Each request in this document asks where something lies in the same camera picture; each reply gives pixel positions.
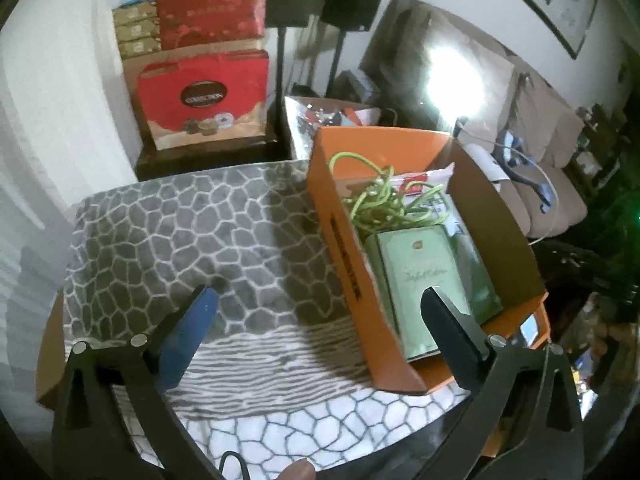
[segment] white cable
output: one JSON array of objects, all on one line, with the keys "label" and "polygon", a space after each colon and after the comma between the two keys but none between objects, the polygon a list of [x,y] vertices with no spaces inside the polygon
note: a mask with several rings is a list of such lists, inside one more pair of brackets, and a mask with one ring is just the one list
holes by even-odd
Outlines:
[{"label": "white cable", "polygon": [[535,245],[538,242],[541,242],[542,240],[547,238],[551,234],[551,231],[554,230],[554,227],[556,227],[556,222],[558,222],[558,214],[560,212],[560,197],[558,196],[558,192],[556,191],[556,186],[554,186],[554,183],[551,182],[551,179],[545,173],[545,170],[540,168],[540,165],[535,160],[533,160],[532,158],[529,158],[527,155],[524,155],[524,153],[519,152],[515,148],[512,148],[511,146],[507,146],[504,144],[500,144],[500,142],[495,142],[494,140],[481,139],[480,137],[476,137],[475,135],[470,134],[468,131],[466,131],[462,124],[460,124],[460,126],[462,127],[462,131],[464,131],[469,137],[473,137],[474,139],[477,139],[477,140],[482,140],[482,142],[488,142],[490,144],[493,144],[494,146],[498,146],[499,148],[507,148],[508,150],[511,150],[513,153],[515,153],[516,156],[521,156],[522,158],[524,158],[527,162],[529,162],[532,166],[534,166],[540,173],[542,173],[542,176],[545,178],[546,182],[549,184],[549,187],[551,188],[551,191],[556,197],[556,210],[554,211],[554,219],[551,222],[551,227],[548,229],[548,231],[537,240],[533,240],[532,242],[529,242],[529,245],[530,246]]}]

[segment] orange box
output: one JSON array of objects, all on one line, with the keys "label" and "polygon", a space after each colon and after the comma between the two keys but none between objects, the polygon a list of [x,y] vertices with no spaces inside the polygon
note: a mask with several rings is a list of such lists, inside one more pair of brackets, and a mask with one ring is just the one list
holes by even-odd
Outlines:
[{"label": "orange box", "polygon": [[346,190],[345,181],[370,180],[376,175],[351,158],[339,160],[332,175],[328,163],[339,152],[359,153],[379,167],[392,165],[396,174],[444,168],[455,162],[448,191],[505,307],[482,328],[488,334],[509,337],[535,313],[538,339],[534,347],[548,340],[550,327],[543,307],[546,290],[533,252],[492,184],[457,141],[447,134],[403,128],[323,128],[314,144],[307,185],[376,388],[424,394],[451,381],[452,375],[439,355],[410,364],[402,355],[340,196]]}]

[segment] gray stone-patterned fabric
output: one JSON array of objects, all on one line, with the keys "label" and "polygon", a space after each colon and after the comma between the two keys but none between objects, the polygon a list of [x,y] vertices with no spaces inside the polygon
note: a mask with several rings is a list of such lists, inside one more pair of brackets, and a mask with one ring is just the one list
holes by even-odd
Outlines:
[{"label": "gray stone-patterned fabric", "polygon": [[182,174],[88,198],[65,283],[69,339],[151,332],[199,284],[210,338],[348,314],[305,184],[306,162]]}]

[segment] blue gripper pad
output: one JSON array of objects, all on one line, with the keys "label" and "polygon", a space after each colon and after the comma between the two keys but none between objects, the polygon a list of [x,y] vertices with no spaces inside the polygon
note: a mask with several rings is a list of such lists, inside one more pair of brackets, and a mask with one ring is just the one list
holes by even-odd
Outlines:
[{"label": "blue gripper pad", "polygon": [[160,392],[175,388],[180,383],[216,316],[218,300],[215,290],[204,287],[164,340],[158,354],[156,378],[156,388]]}]

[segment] bright light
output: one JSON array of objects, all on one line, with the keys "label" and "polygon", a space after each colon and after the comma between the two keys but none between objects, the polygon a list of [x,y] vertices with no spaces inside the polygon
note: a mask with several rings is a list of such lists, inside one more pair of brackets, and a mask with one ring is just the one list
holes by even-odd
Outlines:
[{"label": "bright light", "polygon": [[452,48],[436,48],[430,58],[427,95],[442,119],[453,125],[458,117],[477,114],[484,100],[484,86],[478,72]]}]

